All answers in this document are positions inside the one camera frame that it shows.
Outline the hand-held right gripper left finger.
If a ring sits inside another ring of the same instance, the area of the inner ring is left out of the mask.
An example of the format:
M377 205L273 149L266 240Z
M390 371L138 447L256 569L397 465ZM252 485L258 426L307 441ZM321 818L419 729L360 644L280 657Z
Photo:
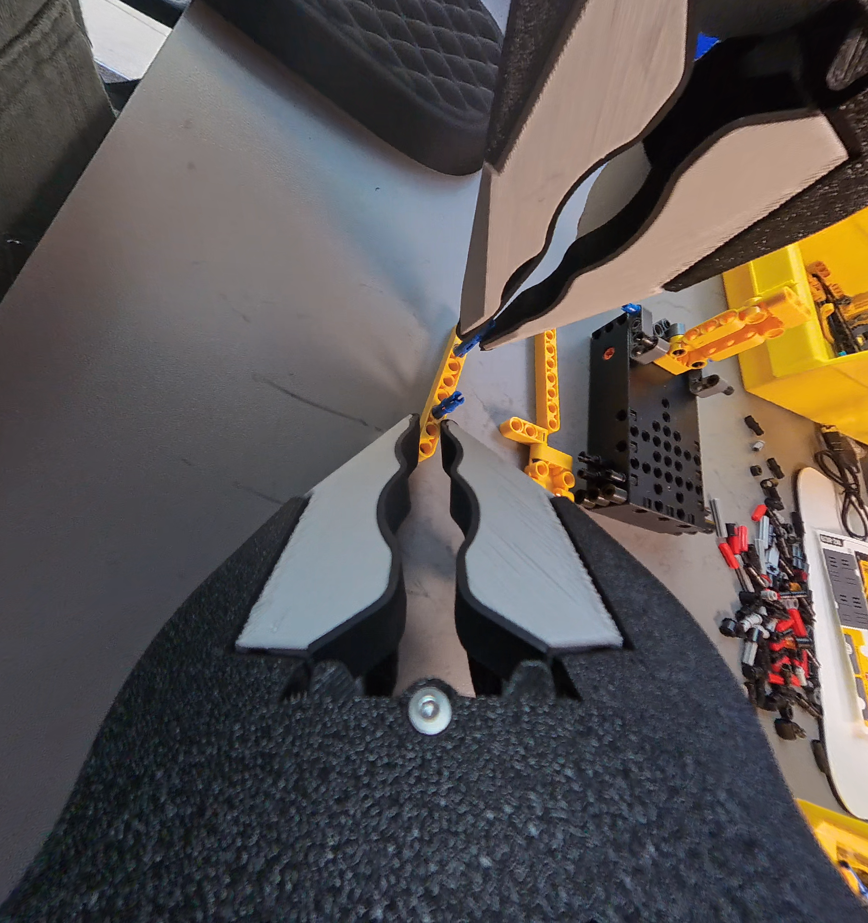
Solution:
M401 566L384 500L417 461L409 414L306 495L306 505L248 620L239 652L329 657L348 628L384 606Z

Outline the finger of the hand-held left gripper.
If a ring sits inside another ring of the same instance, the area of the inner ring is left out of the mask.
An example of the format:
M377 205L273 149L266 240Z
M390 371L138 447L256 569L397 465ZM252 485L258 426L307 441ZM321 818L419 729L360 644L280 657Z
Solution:
M482 349L659 294L847 158L821 112L728 128L682 163L650 214L610 256L585 259L583 251L600 243L600 232L577 240L551 276L498 317Z
M460 334L495 317L541 260L578 184L671 107L689 73L687 1L575 2L522 109L486 155L463 279Z

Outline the black lego tread piece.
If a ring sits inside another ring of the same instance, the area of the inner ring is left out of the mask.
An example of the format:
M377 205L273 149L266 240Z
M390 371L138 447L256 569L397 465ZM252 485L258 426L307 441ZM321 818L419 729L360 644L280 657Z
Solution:
M868 351L868 294L847 295L821 261L807 264L806 272L822 335L834 354Z

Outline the yellow lego panel brick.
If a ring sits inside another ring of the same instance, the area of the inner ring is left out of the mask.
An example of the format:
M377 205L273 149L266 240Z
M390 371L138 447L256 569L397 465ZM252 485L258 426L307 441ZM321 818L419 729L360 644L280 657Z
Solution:
M529 463L524 472L554 497L574 500L576 481L573 459L544 442L529 446Z

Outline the person's green sweatshirt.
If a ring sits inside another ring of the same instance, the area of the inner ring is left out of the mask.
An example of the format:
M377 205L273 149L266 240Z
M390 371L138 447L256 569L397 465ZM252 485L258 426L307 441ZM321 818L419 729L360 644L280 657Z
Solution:
M0 1L0 302L114 118L78 3Z

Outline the black lego base assembly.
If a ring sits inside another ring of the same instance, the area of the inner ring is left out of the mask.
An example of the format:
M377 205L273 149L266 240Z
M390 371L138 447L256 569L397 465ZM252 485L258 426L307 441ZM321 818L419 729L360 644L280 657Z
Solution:
M624 306L590 341L587 447L579 455L586 488L576 502L660 534L713 532L698 405L734 388L707 366L774 340L810 312L788 286L691 329Z

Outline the pile of lego pins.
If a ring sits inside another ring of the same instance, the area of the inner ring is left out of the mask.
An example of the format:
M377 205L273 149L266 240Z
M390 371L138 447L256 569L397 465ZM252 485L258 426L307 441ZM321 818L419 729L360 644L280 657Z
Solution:
M740 642L740 670L751 705L774 715L781 739L795 741L806 736L796 710L822 718L804 530L797 513L784 515L778 488L785 473L779 462L769 457L751 465L750 472L763 500L749 520L726 523L717 500L710 501L718 551L740 584L739 607L718 629Z

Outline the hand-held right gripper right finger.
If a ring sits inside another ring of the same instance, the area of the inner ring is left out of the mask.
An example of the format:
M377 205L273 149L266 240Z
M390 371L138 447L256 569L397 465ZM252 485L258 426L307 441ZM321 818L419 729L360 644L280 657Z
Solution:
M463 533L456 628L473 657L620 648L622 635L552 502L454 421L441 428L450 512Z

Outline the yellow long lego beam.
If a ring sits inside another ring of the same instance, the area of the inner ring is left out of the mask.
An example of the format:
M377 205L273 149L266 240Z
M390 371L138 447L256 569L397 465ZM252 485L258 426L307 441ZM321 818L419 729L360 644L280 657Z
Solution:
M549 329L533 338L535 415L544 442L560 426L557 332Z
M438 371L428 391L428 398L420 414L420 436L418 443L418 462L431 459L440 441L440 419L432 414L433 409L449 398L459 388L460 377L465 363L464 355L456 355L455 350L462 345L461 339L451 330L443 352Z

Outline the black quilted chair seat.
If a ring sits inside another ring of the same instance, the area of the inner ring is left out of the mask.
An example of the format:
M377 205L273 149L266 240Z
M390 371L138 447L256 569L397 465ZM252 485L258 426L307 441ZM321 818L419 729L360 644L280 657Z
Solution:
M213 1L211 7L402 154L483 163L502 31L479 1Z

